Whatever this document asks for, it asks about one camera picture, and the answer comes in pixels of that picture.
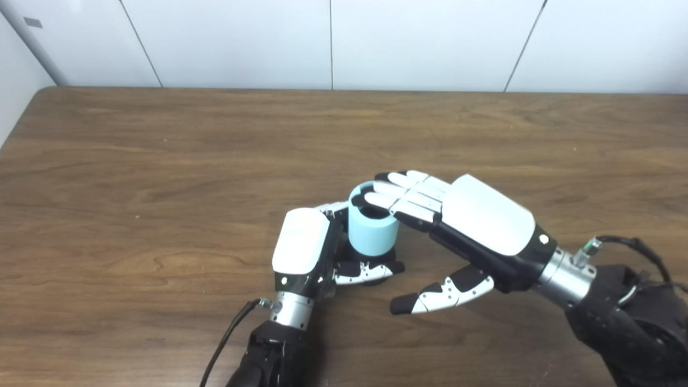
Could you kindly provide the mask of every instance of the light blue cup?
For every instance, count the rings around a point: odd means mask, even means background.
[[[364,182],[349,195],[349,242],[357,252],[377,257],[394,247],[399,221],[391,215],[382,219],[368,218],[351,204],[351,198],[360,194],[361,188],[372,185],[372,181]]]

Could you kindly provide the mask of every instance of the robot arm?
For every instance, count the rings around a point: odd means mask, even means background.
[[[640,240],[593,238],[568,253],[527,209],[470,175],[448,184],[417,171],[379,174],[352,203],[387,210],[470,262],[442,284],[392,300],[393,314],[457,306],[493,287],[532,289],[564,310],[619,386],[688,385],[688,310],[663,265],[665,282],[653,282],[626,266],[588,264],[604,242],[620,241],[657,263]]]
[[[287,212],[272,257],[277,297],[270,318],[250,335],[227,387],[304,386],[314,357],[306,331],[315,302],[336,285],[362,284],[404,271],[401,262],[350,260],[341,245],[348,202]]]

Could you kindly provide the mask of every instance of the white wall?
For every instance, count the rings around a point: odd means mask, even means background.
[[[0,145],[40,89],[55,83],[0,14]]]
[[[334,89],[502,92],[543,0],[332,0]]]
[[[330,0],[125,0],[165,87],[329,89]]]
[[[59,85],[160,86],[118,0],[0,0],[0,10]]]
[[[549,0],[508,91],[688,93],[688,1]]]

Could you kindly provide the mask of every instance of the wood grain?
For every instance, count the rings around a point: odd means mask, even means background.
[[[570,250],[643,237],[688,281],[686,96],[49,88],[0,151],[0,384],[197,385],[241,305],[273,294],[284,213],[411,168],[481,178]],[[406,229],[397,248],[406,273],[318,305],[315,386],[611,384],[535,294],[391,316],[464,264]]]

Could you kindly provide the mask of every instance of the white plastic shell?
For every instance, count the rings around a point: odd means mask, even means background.
[[[317,209],[287,212],[279,233],[272,270],[283,274],[310,273],[320,259],[330,221]]]
[[[468,174],[445,193],[442,221],[502,255],[518,254],[535,231],[529,210]]]

